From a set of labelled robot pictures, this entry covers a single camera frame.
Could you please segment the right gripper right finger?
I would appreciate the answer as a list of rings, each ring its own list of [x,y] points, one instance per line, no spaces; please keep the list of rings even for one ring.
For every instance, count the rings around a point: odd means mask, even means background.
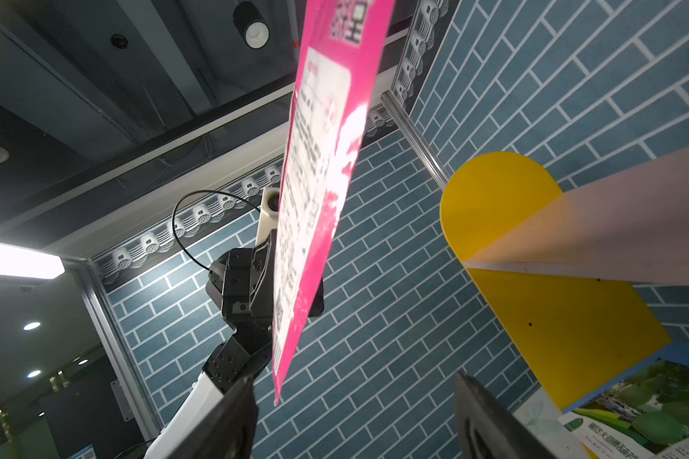
[[[554,458],[480,382],[455,378],[457,439],[464,458]]]

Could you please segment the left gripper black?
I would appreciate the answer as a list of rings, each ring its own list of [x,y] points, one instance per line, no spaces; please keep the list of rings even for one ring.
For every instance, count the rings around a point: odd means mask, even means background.
[[[272,229],[254,248],[231,249],[212,262],[206,292],[233,330],[280,329],[275,308],[278,232]]]

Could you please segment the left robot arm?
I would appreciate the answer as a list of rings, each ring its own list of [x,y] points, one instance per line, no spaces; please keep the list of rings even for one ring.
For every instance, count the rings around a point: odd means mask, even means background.
[[[258,424],[254,382],[274,352],[277,233],[212,262],[206,291],[233,329],[214,348],[193,390],[150,444],[147,458],[249,458]]]

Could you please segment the pink-bordered seed packet back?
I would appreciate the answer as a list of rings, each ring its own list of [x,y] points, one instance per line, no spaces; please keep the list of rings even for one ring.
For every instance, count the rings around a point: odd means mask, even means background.
[[[281,176],[272,371],[281,393],[364,137],[392,1],[309,1]]]

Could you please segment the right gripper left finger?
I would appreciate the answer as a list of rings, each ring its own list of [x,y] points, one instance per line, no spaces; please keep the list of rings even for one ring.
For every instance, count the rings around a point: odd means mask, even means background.
[[[166,428],[166,457],[250,458],[257,422],[252,378],[222,392],[201,375]]]

